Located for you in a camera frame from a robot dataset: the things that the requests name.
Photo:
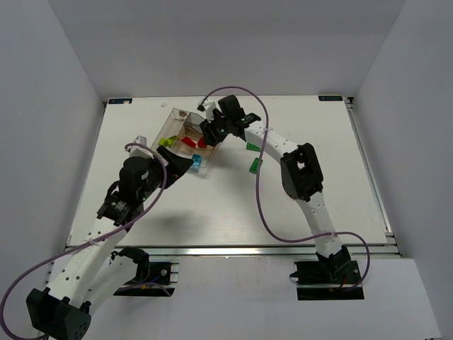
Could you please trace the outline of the red sloped lego brick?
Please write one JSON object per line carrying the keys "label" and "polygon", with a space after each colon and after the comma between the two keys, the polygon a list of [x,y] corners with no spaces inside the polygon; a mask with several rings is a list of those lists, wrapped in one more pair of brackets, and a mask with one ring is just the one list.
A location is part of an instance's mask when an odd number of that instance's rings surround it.
{"label": "red sloped lego brick", "polygon": [[205,141],[204,141],[204,138],[203,138],[203,137],[201,137],[201,138],[197,141],[197,147],[198,147],[198,148],[201,148],[201,149],[207,148],[207,145],[205,144]]}

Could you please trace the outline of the lime green curved lego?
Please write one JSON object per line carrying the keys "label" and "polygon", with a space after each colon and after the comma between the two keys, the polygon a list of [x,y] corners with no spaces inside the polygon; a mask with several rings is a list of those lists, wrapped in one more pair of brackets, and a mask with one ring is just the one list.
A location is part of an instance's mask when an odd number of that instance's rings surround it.
{"label": "lime green curved lego", "polygon": [[178,138],[177,138],[176,135],[167,138],[167,139],[166,139],[166,146],[167,146],[167,147],[172,147],[173,144],[174,144],[174,142],[175,142],[177,139],[178,139]]}

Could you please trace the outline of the lime green small lego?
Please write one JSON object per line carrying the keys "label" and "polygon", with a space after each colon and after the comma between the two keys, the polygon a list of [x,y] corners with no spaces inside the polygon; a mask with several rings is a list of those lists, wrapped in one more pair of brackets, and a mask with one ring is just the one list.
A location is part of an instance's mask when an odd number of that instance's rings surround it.
{"label": "lime green small lego", "polygon": [[159,140],[159,146],[162,146],[162,147],[167,147],[168,146],[168,141],[166,138],[161,138]]}

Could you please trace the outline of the teal 2x4 lego brick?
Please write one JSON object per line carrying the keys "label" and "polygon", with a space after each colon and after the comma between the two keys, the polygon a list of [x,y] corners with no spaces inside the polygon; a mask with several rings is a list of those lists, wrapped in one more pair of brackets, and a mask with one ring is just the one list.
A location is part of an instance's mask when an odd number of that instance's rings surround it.
{"label": "teal 2x4 lego brick", "polygon": [[199,154],[193,154],[192,155],[192,161],[193,161],[193,164],[191,166],[191,169],[193,171],[199,171],[200,170],[200,165],[202,163],[202,156],[199,155]]}

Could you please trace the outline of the red curved lego brick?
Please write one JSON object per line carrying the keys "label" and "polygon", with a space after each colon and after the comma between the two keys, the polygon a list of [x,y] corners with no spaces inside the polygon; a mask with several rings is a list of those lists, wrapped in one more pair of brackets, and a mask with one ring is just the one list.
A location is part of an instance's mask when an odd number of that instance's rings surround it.
{"label": "red curved lego brick", "polygon": [[196,148],[197,147],[197,144],[193,140],[191,140],[189,137],[182,138],[181,142],[184,143],[185,145],[189,146],[189,147],[192,147],[192,148]]}

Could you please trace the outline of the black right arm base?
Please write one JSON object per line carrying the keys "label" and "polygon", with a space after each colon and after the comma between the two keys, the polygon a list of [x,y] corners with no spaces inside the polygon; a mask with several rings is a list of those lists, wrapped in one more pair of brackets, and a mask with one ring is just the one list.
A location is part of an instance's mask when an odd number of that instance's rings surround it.
{"label": "black right arm base", "polygon": [[289,279],[297,287],[299,301],[339,301],[364,300],[365,294],[359,266],[351,261],[346,269],[336,278],[331,278],[328,272],[316,261],[295,262],[295,272]]}

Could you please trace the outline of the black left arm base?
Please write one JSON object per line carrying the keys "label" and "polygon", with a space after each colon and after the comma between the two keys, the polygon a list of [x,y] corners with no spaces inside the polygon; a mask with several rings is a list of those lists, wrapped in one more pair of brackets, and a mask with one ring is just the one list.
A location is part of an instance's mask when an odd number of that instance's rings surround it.
{"label": "black left arm base", "polygon": [[109,264],[126,257],[132,259],[135,276],[118,288],[114,296],[169,298],[173,295],[178,282],[178,262],[152,259],[144,250],[129,247],[112,251]]}

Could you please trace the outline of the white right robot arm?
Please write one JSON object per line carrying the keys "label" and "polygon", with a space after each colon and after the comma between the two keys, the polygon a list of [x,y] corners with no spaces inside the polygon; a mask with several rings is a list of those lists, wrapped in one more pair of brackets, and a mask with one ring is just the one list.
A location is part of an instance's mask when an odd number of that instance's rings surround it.
{"label": "white right robot arm", "polygon": [[216,103],[204,98],[197,109],[206,115],[200,127],[207,145],[216,146],[227,135],[233,135],[259,147],[261,154],[279,163],[282,187],[304,213],[323,274],[330,282],[341,278],[350,255],[328,214],[323,173],[314,147],[291,142],[273,131],[267,113],[265,120],[254,113],[246,114],[234,95]]}

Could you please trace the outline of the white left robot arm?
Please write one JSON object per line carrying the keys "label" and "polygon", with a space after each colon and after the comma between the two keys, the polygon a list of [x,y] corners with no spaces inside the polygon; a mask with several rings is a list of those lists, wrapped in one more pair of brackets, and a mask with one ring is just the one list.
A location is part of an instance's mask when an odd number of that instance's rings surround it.
{"label": "white left robot arm", "polygon": [[26,298],[32,326],[53,339],[82,339],[94,312],[122,286],[138,286],[149,277],[149,255],[117,244],[148,211],[144,203],[154,191],[162,193],[193,165],[165,147],[153,152],[139,143],[129,154],[118,179],[106,191],[85,244],[76,246],[62,271],[42,290]]}

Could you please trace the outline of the clear divided plastic container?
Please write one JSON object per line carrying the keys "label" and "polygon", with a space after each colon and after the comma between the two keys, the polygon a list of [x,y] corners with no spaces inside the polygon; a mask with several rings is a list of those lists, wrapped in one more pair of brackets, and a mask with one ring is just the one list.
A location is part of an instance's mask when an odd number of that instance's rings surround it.
{"label": "clear divided plastic container", "polygon": [[164,147],[173,154],[191,159],[193,165],[189,173],[205,179],[212,166],[218,147],[205,143],[200,124],[204,117],[199,113],[172,108],[169,114],[149,135],[149,146],[156,151]]}

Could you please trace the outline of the green flat lego plate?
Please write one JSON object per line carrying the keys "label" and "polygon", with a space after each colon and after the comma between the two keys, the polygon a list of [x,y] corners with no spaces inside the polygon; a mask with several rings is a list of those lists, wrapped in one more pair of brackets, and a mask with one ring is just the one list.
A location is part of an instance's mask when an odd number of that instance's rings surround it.
{"label": "green flat lego plate", "polygon": [[246,149],[249,150],[249,151],[254,151],[254,152],[259,152],[260,151],[260,147],[259,146],[254,145],[254,144],[249,143],[249,142],[246,143]]}

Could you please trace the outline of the black label sticker left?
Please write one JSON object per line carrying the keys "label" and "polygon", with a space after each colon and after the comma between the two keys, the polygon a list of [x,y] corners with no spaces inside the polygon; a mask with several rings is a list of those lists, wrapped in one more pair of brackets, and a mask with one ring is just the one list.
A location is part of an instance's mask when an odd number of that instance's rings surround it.
{"label": "black label sticker left", "polygon": [[127,105],[131,104],[132,98],[110,98],[108,105]]}

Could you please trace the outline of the black label sticker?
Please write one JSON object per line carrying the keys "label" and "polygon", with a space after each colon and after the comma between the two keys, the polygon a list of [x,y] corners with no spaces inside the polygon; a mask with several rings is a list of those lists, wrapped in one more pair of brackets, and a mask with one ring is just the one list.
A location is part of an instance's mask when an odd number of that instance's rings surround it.
{"label": "black label sticker", "polygon": [[110,98],[108,105],[127,105],[131,104],[132,98]]}
{"label": "black label sticker", "polygon": [[339,95],[319,95],[320,101],[343,101],[343,97]]}

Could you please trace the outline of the black label sticker right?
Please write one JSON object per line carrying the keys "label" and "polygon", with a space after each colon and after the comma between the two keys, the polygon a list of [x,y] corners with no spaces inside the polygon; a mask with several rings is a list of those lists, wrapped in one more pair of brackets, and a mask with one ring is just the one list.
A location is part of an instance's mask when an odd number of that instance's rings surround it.
{"label": "black label sticker right", "polygon": [[339,95],[319,95],[320,101],[343,101],[343,97]]}

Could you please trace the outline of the aluminium frame rail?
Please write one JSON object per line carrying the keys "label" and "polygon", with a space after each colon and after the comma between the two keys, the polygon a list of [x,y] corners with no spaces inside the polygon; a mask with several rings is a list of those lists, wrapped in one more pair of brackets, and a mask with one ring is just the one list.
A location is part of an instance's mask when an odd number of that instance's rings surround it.
{"label": "aluminium frame rail", "polygon": [[[242,96],[246,112],[268,114],[270,126],[291,142],[310,143],[323,172],[323,194],[335,228],[350,254],[368,244],[376,257],[398,253],[362,160],[346,105],[315,96]],[[126,158],[125,145],[149,135],[172,108],[194,111],[198,98],[134,98],[107,105],[91,167],[71,227],[69,246],[86,241],[108,187]],[[156,254],[312,255],[310,230],[300,207],[286,195],[280,165],[263,160],[259,175],[248,170],[257,153],[241,139],[219,144],[207,178],[185,174],[159,197],[122,240]]]}

